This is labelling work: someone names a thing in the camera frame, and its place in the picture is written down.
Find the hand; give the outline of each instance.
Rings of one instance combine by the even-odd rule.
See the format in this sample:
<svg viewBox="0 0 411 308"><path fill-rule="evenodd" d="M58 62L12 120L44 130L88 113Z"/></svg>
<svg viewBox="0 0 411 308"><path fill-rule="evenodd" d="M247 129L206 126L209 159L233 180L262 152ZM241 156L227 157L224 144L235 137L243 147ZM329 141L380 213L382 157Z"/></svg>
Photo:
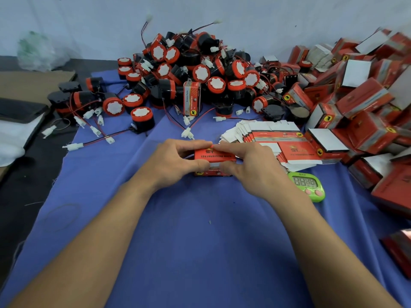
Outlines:
<svg viewBox="0 0 411 308"><path fill-rule="evenodd" d="M256 142L229 144L221 142L213 145L215 150L231 152L244 160L243 164L223 162L221 171L234 175L244 189L268 202L286 201L290 194L301 191L287 176L273 151Z"/></svg>
<svg viewBox="0 0 411 308"><path fill-rule="evenodd" d="M156 151L136 172L135 177L145 184L152 193L171 186L190 172L204 172L210 168L207 160L185 160L193 150L211 147L205 140L167 139L157 146Z"/></svg>

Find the yellow circular logo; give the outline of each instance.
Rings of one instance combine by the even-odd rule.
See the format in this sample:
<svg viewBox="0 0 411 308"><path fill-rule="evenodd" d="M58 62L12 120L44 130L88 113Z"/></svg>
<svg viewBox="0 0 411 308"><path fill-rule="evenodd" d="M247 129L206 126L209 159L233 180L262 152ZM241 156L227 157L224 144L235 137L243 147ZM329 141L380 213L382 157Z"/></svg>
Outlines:
<svg viewBox="0 0 411 308"><path fill-rule="evenodd" d="M395 129L393 129L392 127L387 127L386 130L387 130L388 132L391 132L391 133L396 133L396 132L397 132L397 131L396 131Z"/></svg>

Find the finger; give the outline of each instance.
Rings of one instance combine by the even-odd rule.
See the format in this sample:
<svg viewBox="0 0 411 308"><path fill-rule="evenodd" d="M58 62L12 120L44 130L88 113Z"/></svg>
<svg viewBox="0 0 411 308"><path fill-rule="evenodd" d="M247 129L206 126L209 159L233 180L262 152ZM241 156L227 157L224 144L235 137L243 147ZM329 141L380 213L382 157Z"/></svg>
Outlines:
<svg viewBox="0 0 411 308"><path fill-rule="evenodd" d="M250 148L249 143L235 143L229 144L226 142L220 142L217 145L213 145L213 149L223 152L231 152L239 158L244 158L247 150Z"/></svg>
<svg viewBox="0 0 411 308"><path fill-rule="evenodd" d="M174 142L178 154L190 150L210 148L213 144L212 142L208 142L206 140L175 140Z"/></svg>
<svg viewBox="0 0 411 308"><path fill-rule="evenodd" d="M220 163L219 168L223 173L234 175L235 177L240 179L242 166L243 165L236 164L232 161L225 161L225 162Z"/></svg>
<svg viewBox="0 0 411 308"><path fill-rule="evenodd" d="M210 163L207 160L184 160L185 174L191 172L205 172L210 168Z"/></svg>

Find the white backdrop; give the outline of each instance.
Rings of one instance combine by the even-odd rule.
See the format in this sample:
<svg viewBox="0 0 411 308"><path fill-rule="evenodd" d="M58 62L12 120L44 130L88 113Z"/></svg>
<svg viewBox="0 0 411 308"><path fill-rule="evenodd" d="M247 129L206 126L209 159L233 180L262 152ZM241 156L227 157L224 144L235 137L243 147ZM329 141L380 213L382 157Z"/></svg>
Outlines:
<svg viewBox="0 0 411 308"><path fill-rule="evenodd" d="M16 55L23 32L41 31L68 48L73 58L117 59L141 51L140 29L153 20L145 41L160 32L197 28L253 60L341 36L363 40L378 26L397 28L411 18L411 0L0 0L0 55Z"/></svg>

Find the plastic bag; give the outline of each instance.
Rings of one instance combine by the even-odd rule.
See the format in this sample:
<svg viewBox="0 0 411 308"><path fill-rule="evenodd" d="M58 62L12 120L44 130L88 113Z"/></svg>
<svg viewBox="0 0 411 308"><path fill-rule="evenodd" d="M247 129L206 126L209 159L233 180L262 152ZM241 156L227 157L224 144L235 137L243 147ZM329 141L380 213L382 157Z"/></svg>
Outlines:
<svg viewBox="0 0 411 308"><path fill-rule="evenodd" d="M22 69L45 72L63 66L70 57L63 48L53 45L46 35L29 31L18 42L17 60Z"/></svg>

